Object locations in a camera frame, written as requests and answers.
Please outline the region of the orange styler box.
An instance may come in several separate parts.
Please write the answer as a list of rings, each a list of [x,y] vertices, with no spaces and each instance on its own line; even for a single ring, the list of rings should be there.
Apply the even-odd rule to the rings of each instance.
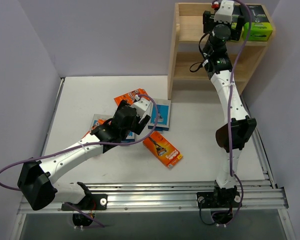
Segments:
[[[88,134],[90,134],[91,131],[94,130],[96,127],[102,125],[105,121],[106,121],[105,119],[98,119],[98,120],[94,121],[91,128],[87,131],[87,133],[83,136],[83,138],[86,137]]]
[[[136,90],[115,97],[114,101],[117,105],[119,105],[122,100],[125,100],[129,105],[132,105],[135,102],[135,96],[140,94],[147,95],[148,93],[143,88],[138,88]]]

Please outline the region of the harry's razor box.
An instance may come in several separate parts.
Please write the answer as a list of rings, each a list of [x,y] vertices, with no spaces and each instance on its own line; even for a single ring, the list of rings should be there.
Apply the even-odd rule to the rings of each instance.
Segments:
[[[168,131],[170,128],[170,115],[171,115],[171,101],[168,99],[154,99],[157,105],[156,108],[151,104],[150,108],[150,120],[148,122],[148,129],[152,129],[155,121],[157,120],[157,125],[155,130],[158,132]]]
[[[106,115],[106,114],[94,114],[92,121],[91,121],[91,125],[90,127],[93,125],[94,121],[99,120],[99,119],[104,119],[104,120],[108,120],[110,118],[112,118],[112,115]]]
[[[125,139],[123,139],[120,144],[122,146],[132,145],[136,141],[136,136],[134,132],[130,132]]]

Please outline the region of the Harry's razor box right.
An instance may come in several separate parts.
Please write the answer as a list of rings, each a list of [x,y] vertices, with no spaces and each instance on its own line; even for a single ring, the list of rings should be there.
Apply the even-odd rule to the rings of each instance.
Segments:
[[[150,120],[148,122],[148,129],[152,129],[155,121],[157,120],[157,125],[155,130],[158,132],[168,131],[170,128],[170,115],[171,115],[171,101],[168,99],[154,99],[157,105],[156,108],[151,104],[150,108]]]

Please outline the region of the Harry's razor box middle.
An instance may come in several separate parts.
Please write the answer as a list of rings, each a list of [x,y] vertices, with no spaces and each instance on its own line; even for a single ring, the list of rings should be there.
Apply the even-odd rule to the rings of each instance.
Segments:
[[[136,136],[134,132],[130,132],[125,139],[123,139],[120,144],[122,146],[132,145],[136,141]]]

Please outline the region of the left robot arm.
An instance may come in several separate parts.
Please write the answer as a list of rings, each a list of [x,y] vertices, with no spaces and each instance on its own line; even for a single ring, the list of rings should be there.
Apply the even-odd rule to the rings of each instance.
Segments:
[[[83,162],[116,146],[125,145],[129,133],[139,135],[151,118],[146,114],[150,105],[150,101],[144,97],[137,98],[133,104],[122,100],[112,118],[95,127],[72,146],[52,154],[47,161],[24,163],[17,186],[32,210],[41,210],[52,202],[61,202],[64,210],[69,210],[65,204],[80,210],[97,205],[98,200],[84,183],[63,184],[59,179]]]

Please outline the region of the aluminium rail base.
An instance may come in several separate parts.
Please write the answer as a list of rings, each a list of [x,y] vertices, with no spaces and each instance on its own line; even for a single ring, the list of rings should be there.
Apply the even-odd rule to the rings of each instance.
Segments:
[[[243,210],[286,209],[288,200],[283,188],[270,180],[244,180]],[[88,183],[94,197],[106,196],[107,212],[195,211],[199,193],[213,191],[212,181],[163,183]]]

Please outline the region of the wooden shelf unit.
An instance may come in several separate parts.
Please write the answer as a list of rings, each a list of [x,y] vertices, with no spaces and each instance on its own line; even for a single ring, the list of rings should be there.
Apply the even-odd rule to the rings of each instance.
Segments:
[[[178,2],[175,4],[167,76],[168,99],[172,98],[177,81],[209,82],[204,70],[191,73],[190,66],[202,60],[198,48],[199,40],[204,42],[207,40],[203,37],[203,13],[211,9],[211,3]],[[267,41],[246,43],[234,71],[234,79],[240,94],[243,93],[275,36],[276,29],[273,28]]]

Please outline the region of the black green GilletteLabs box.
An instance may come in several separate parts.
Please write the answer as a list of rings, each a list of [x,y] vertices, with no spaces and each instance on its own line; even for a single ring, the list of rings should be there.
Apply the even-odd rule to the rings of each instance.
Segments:
[[[241,21],[242,19],[242,11],[241,7],[239,5],[235,5],[232,12],[232,22],[231,22],[231,28],[235,29],[237,26],[238,21]]]
[[[272,24],[270,23],[265,8],[261,4],[248,4],[251,16],[251,29],[248,41],[250,42],[267,42],[273,32]],[[249,30],[249,14],[244,6],[240,6],[240,12],[244,16],[244,25],[242,39],[245,40]]]

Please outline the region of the Harry's razor box left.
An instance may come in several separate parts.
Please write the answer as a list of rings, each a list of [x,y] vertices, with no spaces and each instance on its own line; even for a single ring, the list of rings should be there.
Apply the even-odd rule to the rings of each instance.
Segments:
[[[93,125],[94,121],[99,120],[99,119],[104,119],[104,120],[108,120],[110,118],[112,118],[112,115],[106,115],[106,114],[94,114],[92,121],[91,121],[91,125],[90,127]]]

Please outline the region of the orange Gillette Fusion5 box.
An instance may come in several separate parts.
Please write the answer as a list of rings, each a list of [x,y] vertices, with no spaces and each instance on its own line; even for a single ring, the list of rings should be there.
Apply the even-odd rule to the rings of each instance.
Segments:
[[[182,153],[158,131],[154,131],[142,143],[168,169],[172,169],[183,158]]]

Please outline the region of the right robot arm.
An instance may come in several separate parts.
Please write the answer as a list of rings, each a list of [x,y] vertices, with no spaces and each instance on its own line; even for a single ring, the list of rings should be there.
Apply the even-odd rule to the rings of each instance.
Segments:
[[[199,51],[203,57],[202,67],[214,86],[224,114],[224,125],[215,138],[218,146],[225,150],[212,193],[213,203],[224,206],[229,201],[237,202],[239,193],[236,173],[242,150],[254,132],[257,121],[245,110],[234,79],[234,67],[227,52],[226,43],[238,39],[244,19],[239,17],[236,28],[232,28],[232,14],[204,11],[203,32],[207,36],[204,47]]]

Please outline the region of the orange styler box back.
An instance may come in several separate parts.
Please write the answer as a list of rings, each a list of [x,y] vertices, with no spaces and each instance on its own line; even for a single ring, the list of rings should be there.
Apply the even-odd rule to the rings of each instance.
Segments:
[[[115,97],[114,101],[117,105],[119,105],[122,100],[125,100],[129,105],[132,105],[135,102],[135,96],[140,94],[147,95],[148,93],[143,88],[138,88],[136,90]]]

